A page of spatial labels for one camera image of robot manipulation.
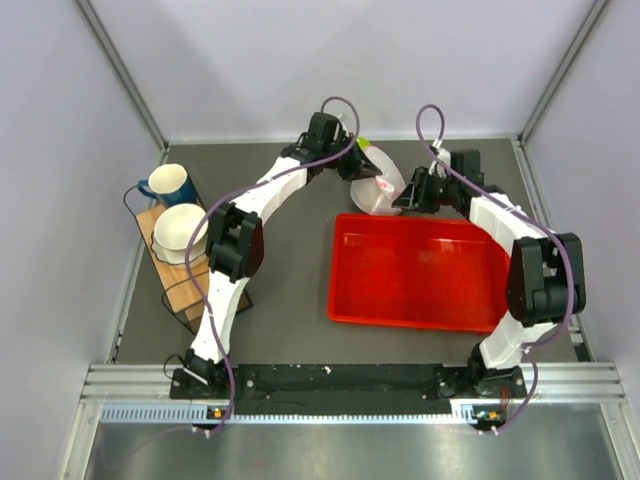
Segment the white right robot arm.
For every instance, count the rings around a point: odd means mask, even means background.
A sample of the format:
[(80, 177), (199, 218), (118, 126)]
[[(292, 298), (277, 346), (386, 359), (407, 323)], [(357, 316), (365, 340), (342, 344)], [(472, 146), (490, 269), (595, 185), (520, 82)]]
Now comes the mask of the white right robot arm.
[(428, 150), (431, 165), (414, 170), (394, 207), (423, 214), (451, 207), (487, 233), (509, 259), (507, 311), (473, 348), (466, 367), (466, 388), (487, 396), (511, 380), (527, 350), (550, 340), (566, 319), (584, 309), (582, 244), (572, 233), (545, 228), (503, 190), (485, 184), (478, 151)]

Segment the white mesh laundry bag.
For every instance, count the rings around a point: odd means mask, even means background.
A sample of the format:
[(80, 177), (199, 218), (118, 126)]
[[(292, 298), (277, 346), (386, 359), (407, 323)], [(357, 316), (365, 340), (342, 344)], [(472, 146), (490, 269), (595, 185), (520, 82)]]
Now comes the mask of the white mesh laundry bag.
[(381, 174), (353, 181), (350, 187), (352, 201), (368, 215), (399, 215), (401, 209), (394, 207), (393, 202), (406, 188), (403, 176), (395, 162), (380, 148), (368, 146), (364, 153)]

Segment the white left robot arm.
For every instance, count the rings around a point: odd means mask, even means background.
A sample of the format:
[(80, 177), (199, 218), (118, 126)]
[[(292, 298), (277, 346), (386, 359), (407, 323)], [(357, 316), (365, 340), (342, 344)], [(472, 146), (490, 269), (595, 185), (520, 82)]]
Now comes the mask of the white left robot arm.
[(264, 226), (294, 193), (325, 169), (348, 182), (374, 178), (379, 168), (342, 121), (326, 112), (286, 146), (255, 184), (225, 195), (206, 213), (205, 253), (209, 284), (200, 292), (204, 311), (180, 368), (173, 373), (174, 399), (220, 398), (235, 393), (230, 337), (242, 294), (264, 259)]

